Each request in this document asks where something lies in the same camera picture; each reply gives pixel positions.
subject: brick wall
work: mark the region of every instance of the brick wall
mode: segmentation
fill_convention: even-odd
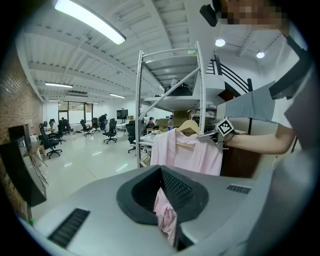
[[[8,128],[28,124],[31,133],[40,133],[42,102],[27,83],[17,50],[12,47],[0,70],[0,145],[9,141]],[[0,156],[0,182],[15,211],[26,218],[26,203],[12,184]]]

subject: gray machine surface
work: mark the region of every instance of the gray machine surface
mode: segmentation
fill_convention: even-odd
[[[71,253],[83,256],[103,255],[106,252],[111,255],[176,253],[177,250],[169,245],[157,226],[134,222],[117,204],[116,193],[119,187],[149,169],[150,167],[132,170],[84,186],[37,221],[35,230],[47,238],[75,208],[80,208],[90,211],[90,214],[66,247]],[[194,244],[220,230],[235,215],[237,221],[241,222],[247,217],[251,221],[258,218],[268,192],[269,183],[265,177],[262,178],[266,185],[259,186],[257,191],[260,191],[255,193],[257,181],[252,179],[211,176],[176,167],[170,169],[199,182],[209,193],[209,201],[199,217],[180,225],[183,234]],[[244,186],[252,190],[245,194],[227,189],[229,185]],[[241,212],[240,216],[237,211],[251,195],[259,198],[259,209],[252,214],[243,215]]]

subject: pink shirt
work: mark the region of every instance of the pink shirt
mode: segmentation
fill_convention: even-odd
[[[222,153],[213,141],[200,142],[197,134],[185,136],[176,129],[155,136],[150,165],[175,166],[188,171],[208,175],[220,175]],[[167,200],[162,189],[159,189],[153,211],[158,217],[158,226],[168,234],[171,244],[174,242],[177,214]]]

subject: bottle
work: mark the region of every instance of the bottle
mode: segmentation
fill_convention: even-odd
[[[174,128],[174,121],[172,120],[172,117],[170,117],[168,121],[168,131],[171,131],[173,128]]]

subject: white floor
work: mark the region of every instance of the white floor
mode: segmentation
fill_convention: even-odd
[[[31,209],[35,221],[84,185],[137,167],[135,151],[128,153],[132,148],[128,133],[123,135],[119,131],[117,135],[117,142],[108,144],[103,142],[107,137],[102,132],[91,137],[85,137],[83,133],[63,137],[66,142],[56,146],[62,150],[60,156],[53,154],[51,159],[46,156],[48,167],[40,166],[49,185],[45,184],[46,201]]]

